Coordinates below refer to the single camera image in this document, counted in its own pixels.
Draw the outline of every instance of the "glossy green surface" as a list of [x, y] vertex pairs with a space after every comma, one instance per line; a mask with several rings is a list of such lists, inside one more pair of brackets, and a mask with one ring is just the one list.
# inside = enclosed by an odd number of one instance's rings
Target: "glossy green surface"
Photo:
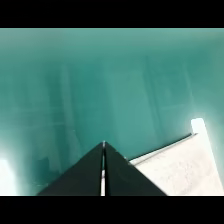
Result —
[[0, 29], [0, 165], [35, 195], [100, 141], [133, 158], [202, 117], [222, 176], [223, 84], [222, 29]]

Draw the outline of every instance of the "black triangle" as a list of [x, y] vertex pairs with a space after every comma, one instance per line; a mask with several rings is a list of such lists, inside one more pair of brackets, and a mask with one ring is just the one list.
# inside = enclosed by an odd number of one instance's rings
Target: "black triangle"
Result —
[[166, 196], [111, 145], [105, 144], [106, 196]]
[[100, 196], [102, 158], [100, 143], [38, 196]]

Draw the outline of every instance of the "teal surface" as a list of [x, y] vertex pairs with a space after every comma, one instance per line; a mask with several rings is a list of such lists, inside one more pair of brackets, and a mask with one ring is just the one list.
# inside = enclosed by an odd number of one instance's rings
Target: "teal surface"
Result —
[[223, 29], [0, 29], [0, 165], [35, 195], [100, 141], [131, 159], [202, 117], [224, 180], [223, 84]]

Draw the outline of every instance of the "teal wall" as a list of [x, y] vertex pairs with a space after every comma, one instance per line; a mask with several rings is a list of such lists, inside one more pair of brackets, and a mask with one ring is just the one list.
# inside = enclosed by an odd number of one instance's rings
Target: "teal wall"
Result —
[[131, 159], [202, 117], [224, 180], [223, 29], [0, 29], [0, 158], [33, 195], [106, 140]]

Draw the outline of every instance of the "black triangular object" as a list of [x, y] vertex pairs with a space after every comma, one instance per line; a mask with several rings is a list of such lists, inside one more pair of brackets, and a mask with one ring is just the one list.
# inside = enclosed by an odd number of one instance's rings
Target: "black triangular object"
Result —
[[100, 196], [102, 158], [100, 143], [38, 196]]
[[166, 196], [108, 143], [104, 152], [106, 196]]

